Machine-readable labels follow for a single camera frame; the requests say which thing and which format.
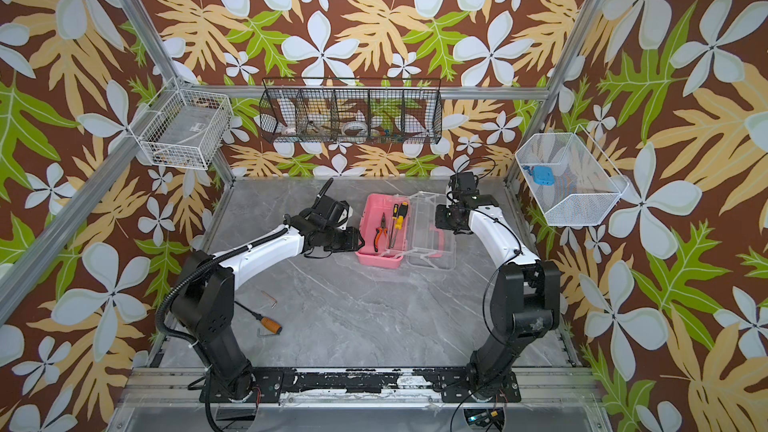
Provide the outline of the orange handled pliers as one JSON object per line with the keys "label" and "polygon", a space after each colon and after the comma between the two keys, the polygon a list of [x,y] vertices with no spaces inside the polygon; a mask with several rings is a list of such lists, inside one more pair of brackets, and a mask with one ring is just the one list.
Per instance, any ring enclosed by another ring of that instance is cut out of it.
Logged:
{"label": "orange handled pliers", "polygon": [[381,215],[381,220],[379,223],[379,226],[375,230],[375,236],[374,236],[374,252],[379,253],[380,252],[380,242],[383,237],[386,237],[388,233],[388,227],[387,227],[387,216],[385,213]]}

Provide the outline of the pink plastic tool box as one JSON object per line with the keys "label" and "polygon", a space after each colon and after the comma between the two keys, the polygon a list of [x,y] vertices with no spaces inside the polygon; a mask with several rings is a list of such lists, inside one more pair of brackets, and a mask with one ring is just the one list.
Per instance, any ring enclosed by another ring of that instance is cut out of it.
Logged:
{"label": "pink plastic tool box", "polygon": [[[395,202],[408,202],[409,209],[401,230],[396,231],[393,248],[388,248],[392,209]],[[365,245],[355,255],[360,264],[369,267],[397,269],[410,267],[449,271],[456,266],[456,242],[453,235],[435,227],[435,211],[444,198],[433,192],[420,191],[411,196],[370,194],[365,202],[360,232]],[[387,216],[388,233],[374,252],[375,230],[381,215]]]}

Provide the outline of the yellow black nut driver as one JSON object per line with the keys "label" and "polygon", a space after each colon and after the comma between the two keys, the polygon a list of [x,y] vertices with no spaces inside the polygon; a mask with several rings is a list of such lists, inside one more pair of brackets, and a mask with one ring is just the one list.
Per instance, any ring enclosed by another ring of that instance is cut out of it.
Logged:
{"label": "yellow black nut driver", "polygon": [[401,230],[403,228],[405,217],[407,216],[408,209],[409,209],[409,203],[408,202],[400,202],[400,208],[399,208],[399,217],[398,217],[398,223],[397,223],[397,230]]}

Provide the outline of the orange handled screwdriver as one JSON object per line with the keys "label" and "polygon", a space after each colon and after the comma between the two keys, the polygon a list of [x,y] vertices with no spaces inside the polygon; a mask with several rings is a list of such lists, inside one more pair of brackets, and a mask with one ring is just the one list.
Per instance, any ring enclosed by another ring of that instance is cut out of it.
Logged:
{"label": "orange handled screwdriver", "polygon": [[272,335],[281,334],[283,327],[275,320],[253,311],[238,301],[235,301],[235,305],[252,316],[258,323],[261,324],[264,329],[266,329]]}

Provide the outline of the thin black yellow screwdriver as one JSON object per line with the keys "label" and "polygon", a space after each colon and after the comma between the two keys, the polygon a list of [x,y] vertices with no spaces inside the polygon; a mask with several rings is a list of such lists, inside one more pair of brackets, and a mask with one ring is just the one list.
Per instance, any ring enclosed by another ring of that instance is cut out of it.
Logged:
{"label": "thin black yellow screwdriver", "polygon": [[397,223],[398,223],[398,217],[399,217],[399,208],[400,204],[398,202],[395,202],[392,209],[392,221],[391,221],[391,227],[389,232],[389,242],[388,242],[388,248],[393,248],[394,243],[396,240],[396,231],[397,231]]}

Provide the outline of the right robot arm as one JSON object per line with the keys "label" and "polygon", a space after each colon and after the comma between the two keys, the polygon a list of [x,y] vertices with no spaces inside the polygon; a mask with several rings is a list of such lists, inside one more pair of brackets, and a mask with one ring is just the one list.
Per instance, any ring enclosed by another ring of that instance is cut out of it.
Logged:
{"label": "right robot arm", "polygon": [[472,353],[466,377],[458,383],[468,398],[486,401],[498,393],[515,395],[513,364],[530,344],[559,326],[561,271],[523,244],[498,201],[482,194],[479,183],[471,172],[450,176],[435,225],[476,236],[495,267],[481,299],[489,337]]}

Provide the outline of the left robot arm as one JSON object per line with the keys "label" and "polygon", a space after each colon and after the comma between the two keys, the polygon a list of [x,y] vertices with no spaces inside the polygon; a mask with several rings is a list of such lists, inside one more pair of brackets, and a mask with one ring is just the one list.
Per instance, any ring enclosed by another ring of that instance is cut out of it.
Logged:
{"label": "left robot arm", "polygon": [[316,248],[331,255],[357,252],[365,244],[350,227],[353,209],[346,201],[316,195],[312,205],[287,215],[272,231],[232,249],[195,252],[155,315],[157,330],[183,340],[206,369],[204,388],[231,401],[255,392],[254,367],[235,337],[232,320],[236,291],[270,267]]}

